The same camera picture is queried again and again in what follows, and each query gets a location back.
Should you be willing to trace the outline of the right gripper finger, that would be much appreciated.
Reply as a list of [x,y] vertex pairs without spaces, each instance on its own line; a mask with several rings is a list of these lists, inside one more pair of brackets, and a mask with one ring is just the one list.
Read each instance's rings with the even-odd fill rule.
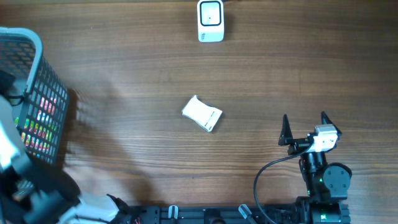
[[282,118],[282,129],[279,137],[279,145],[291,145],[293,142],[294,138],[291,132],[289,119],[285,114]]
[[342,132],[338,129],[338,127],[330,120],[330,118],[327,116],[325,111],[321,112],[321,122],[322,124],[331,124],[333,127],[336,129],[337,135],[341,136]]

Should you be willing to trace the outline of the white tissue pack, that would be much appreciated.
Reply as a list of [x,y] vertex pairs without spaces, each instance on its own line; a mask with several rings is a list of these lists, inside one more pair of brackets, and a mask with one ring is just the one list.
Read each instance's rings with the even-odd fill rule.
[[207,132],[212,132],[222,113],[220,109],[201,102],[197,95],[193,95],[182,110],[183,116],[190,118]]

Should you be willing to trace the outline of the haribo gummy bag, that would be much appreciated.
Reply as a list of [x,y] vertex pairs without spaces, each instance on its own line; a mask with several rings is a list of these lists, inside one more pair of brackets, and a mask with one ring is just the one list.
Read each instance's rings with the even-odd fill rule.
[[39,94],[13,107],[14,125],[29,154],[54,165],[57,161],[62,124],[58,109]]

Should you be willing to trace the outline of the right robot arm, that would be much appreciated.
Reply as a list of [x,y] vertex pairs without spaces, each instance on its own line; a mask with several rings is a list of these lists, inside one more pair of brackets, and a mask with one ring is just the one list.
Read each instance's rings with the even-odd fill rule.
[[279,145],[289,147],[288,155],[300,157],[299,169],[308,194],[297,197],[292,221],[347,224],[351,218],[343,201],[348,198],[352,171],[342,163],[326,161],[326,153],[336,148],[342,132],[324,111],[321,122],[305,138],[294,138],[287,115],[282,118]]

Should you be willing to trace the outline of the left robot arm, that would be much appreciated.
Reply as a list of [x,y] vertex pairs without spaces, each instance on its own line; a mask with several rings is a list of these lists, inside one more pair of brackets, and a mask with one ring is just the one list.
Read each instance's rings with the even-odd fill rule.
[[63,170],[27,152],[7,95],[14,81],[1,72],[1,223],[133,223],[121,199],[84,194]]

